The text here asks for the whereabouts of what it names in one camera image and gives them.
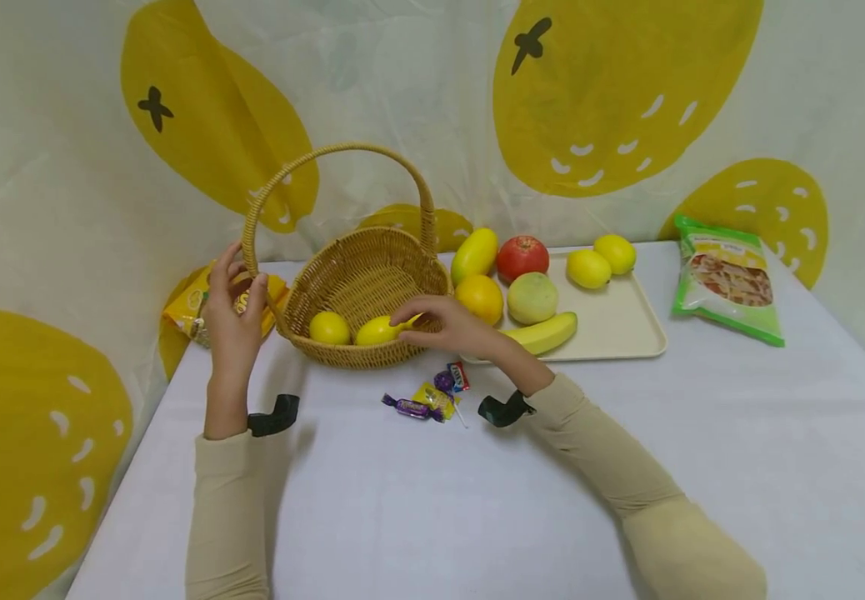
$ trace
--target wicker basket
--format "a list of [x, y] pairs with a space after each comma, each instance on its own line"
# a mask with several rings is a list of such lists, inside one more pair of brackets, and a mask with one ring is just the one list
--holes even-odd
[[[296, 277], [285, 306], [270, 302], [276, 328], [309, 358], [340, 368], [382, 368], [412, 358], [422, 348], [394, 340], [376, 346], [337, 346], [308, 338], [308, 324], [323, 310], [342, 315], [355, 333], [370, 318], [388, 315], [419, 294], [452, 294], [449, 272], [435, 254], [433, 197], [419, 171], [394, 151], [371, 144], [320, 147], [282, 166], [262, 186], [242, 230], [242, 256], [252, 277], [258, 274], [256, 225], [269, 192], [296, 168], [325, 154], [365, 150], [383, 154], [403, 165], [419, 189], [420, 240], [395, 227], [365, 227], [344, 235], [308, 261]], [[424, 326], [433, 331], [438, 324]]]

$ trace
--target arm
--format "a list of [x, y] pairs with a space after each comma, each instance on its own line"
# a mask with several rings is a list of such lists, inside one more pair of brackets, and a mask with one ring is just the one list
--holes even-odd
[[[531, 361], [523, 357], [522, 365], [515, 362], [510, 377], [526, 373]], [[589, 402], [569, 378], [555, 375], [527, 402], [536, 410], [528, 419], [532, 429], [572, 463], [618, 515], [642, 578], [659, 600], [766, 598], [766, 573], [759, 563], [686, 498], [646, 448]]]
[[[262, 343], [266, 278], [234, 283], [242, 263], [227, 248], [210, 273], [204, 310], [212, 350], [203, 435], [195, 441], [192, 525], [186, 556], [188, 600], [268, 600], [266, 514], [258, 441], [247, 430], [249, 375]], [[232, 308], [249, 289], [247, 311]]]
[[416, 297], [391, 321], [405, 323], [420, 313], [437, 318], [441, 330], [403, 331], [400, 339], [478, 356], [506, 373], [536, 411], [529, 425], [577, 468], [621, 519], [642, 578], [659, 600], [766, 598], [766, 574], [759, 564], [569, 378], [554, 374], [449, 297]]

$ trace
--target hand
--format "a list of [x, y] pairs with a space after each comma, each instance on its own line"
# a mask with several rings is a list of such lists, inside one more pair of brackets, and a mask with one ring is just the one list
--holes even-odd
[[513, 385], [527, 397], [553, 383], [555, 374], [544, 362], [509, 336], [489, 327], [454, 297], [414, 297], [390, 316], [389, 324], [395, 327], [416, 315], [422, 315], [416, 323], [435, 318], [442, 323], [442, 330], [428, 333], [407, 329], [399, 334], [400, 340], [423, 348], [438, 348], [488, 360], [506, 373]]
[[442, 323], [442, 330], [438, 333], [402, 331], [399, 339], [414, 346], [438, 348], [491, 361], [509, 343], [515, 343], [449, 296], [414, 297], [391, 315], [389, 323], [397, 326], [416, 315], [422, 315], [416, 320], [417, 324], [434, 319]]
[[[209, 273], [209, 297], [203, 309], [206, 330], [212, 352], [211, 387], [218, 386], [224, 396], [242, 396], [249, 384], [249, 374], [256, 362], [258, 348], [263, 342], [263, 309], [266, 308], [267, 277], [264, 274], [250, 282], [233, 283], [247, 270], [236, 253], [242, 245], [235, 242], [226, 248], [212, 265]], [[249, 290], [247, 310], [236, 312], [234, 303], [239, 295]]]

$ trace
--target purple candy wrapper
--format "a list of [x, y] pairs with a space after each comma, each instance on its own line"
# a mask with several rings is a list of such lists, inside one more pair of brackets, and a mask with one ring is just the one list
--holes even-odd
[[386, 393], [382, 396], [382, 403], [387, 406], [393, 406], [396, 409], [396, 412], [400, 415], [418, 418], [420, 421], [426, 421], [427, 418], [431, 418], [437, 423], [443, 423], [445, 421], [443, 418], [443, 411], [433, 410], [429, 406], [420, 404], [419, 402], [413, 402], [413, 400], [407, 400], [406, 398], [397, 400]]
[[440, 371], [432, 379], [432, 385], [440, 392], [453, 394], [453, 388], [456, 387], [456, 378], [453, 377], [453, 372], [446, 370]]

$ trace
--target basket handle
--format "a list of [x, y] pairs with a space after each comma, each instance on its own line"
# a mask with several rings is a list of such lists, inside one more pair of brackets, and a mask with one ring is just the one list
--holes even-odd
[[[263, 207], [266, 207], [269, 193], [276, 185], [279, 185], [288, 174], [291, 174], [302, 165], [311, 162], [311, 160], [324, 157], [326, 154], [345, 152], [347, 150], [364, 150], [367, 152], [382, 154], [384, 157], [392, 158], [396, 163], [401, 164], [403, 168], [409, 171], [409, 175], [412, 176], [412, 180], [416, 184], [416, 189], [419, 190], [419, 246], [427, 255], [435, 257], [435, 222], [433, 216], [433, 210], [435, 210], [435, 207], [433, 206], [433, 194], [430, 192], [430, 188], [428, 188], [428, 185], [426, 184], [426, 179], [419, 174], [419, 170], [416, 169], [415, 165], [409, 162], [405, 157], [402, 157], [401, 154], [389, 150], [388, 147], [359, 142], [346, 142], [343, 144], [317, 147], [317, 149], [312, 152], [307, 152], [301, 157], [296, 158], [291, 162], [287, 162], [285, 165], [282, 165], [279, 172], [276, 172], [276, 175], [269, 179], [266, 185], [262, 186], [258, 195], [255, 198], [252, 198], [250, 201], [249, 213], [247, 213], [247, 221], [245, 222], [245, 226], [242, 228], [242, 258], [247, 264], [250, 277], [255, 278], [258, 275], [258, 264], [256, 261], [256, 226], [258, 225], [258, 216], [263, 212]], [[281, 324], [283, 323], [282, 311], [279, 310], [279, 306], [276, 304], [276, 298], [269, 296], [268, 292], [267, 304], [272, 309], [273, 315], [276, 317], [276, 328], [279, 329], [280, 333], [286, 337], [286, 339], [292, 341], [296, 336], [292, 331], [289, 331], [288, 327], [285, 327], [285, 324]]]

